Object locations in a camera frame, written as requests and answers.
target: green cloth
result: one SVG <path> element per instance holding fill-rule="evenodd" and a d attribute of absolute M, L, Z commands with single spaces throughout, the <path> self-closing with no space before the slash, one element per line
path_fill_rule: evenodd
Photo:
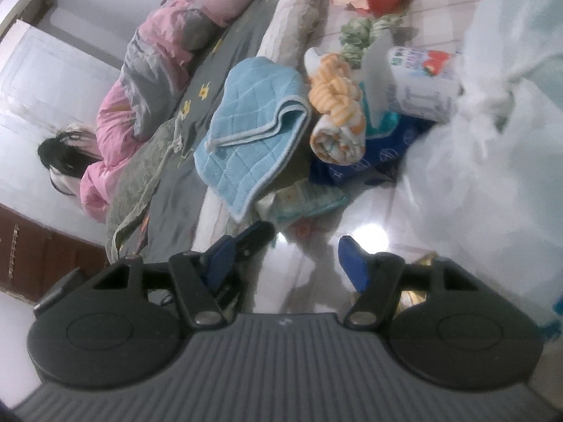
<path fill-rule="evenodd" d="M 368 47 L 381 35 L 381 32 L 388 28 L 398 27 L 402 21 L 402 16 L 398 14 L 387 14 L 379 19 L 372 15 L 351 19 L 341 28 L 342 51 L 340 55 L 353 68 L 359 68 Z"/>

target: white door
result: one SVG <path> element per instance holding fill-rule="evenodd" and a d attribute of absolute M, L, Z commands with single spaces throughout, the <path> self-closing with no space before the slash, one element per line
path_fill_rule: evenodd
<path fill-rule="evenodd" d="M 119 70 L 18 21 L 0 42 L 0 203 L 65 234 L 103 243 L 104 226 L 58 193 L 37 146 L 73 122 L 94 126 Z"/>

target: gray ribbed platform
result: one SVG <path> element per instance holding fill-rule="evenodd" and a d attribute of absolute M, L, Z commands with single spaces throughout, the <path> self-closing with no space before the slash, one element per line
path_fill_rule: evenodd
<path fill-rule="evenodd" d="M 556 413 L 522 384 L 489 393 L 432 386 L 373 334 L 332 314 L 241 314 L 195 335 L 154 378 L 126 389 L 40 387 L 25 422 L 547 422 Z"/>

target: pink blanket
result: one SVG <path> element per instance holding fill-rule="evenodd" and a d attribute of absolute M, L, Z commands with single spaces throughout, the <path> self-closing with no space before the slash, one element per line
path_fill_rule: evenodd
<path fill-rule="evenodd" d="M 205 47 L 253 0 L 174 0 L 152 12 L 130 42 L 119 80 L 98 112 L 103 160 L 81 181 L 82 206 L 104 222 L 120 172 L 158 126 L 172 117 L 184 93 L 192 51 Z"/>

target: screw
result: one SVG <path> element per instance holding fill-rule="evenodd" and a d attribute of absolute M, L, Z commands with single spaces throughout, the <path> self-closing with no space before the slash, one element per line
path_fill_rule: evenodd
<path fill-rule="evenodd" d="M 377 316 L 368 311 L 356 311 L 348 317 L 348 320 L 352 325 L 367 327 L 368 325 L 375 324 Z"/>
<path fill-rule="evenodd" d="M 195 323 L 202 326 L 211 326 L 221 322 L 223 317 L 215 311 L 202 311 L 195 315 Z"/>

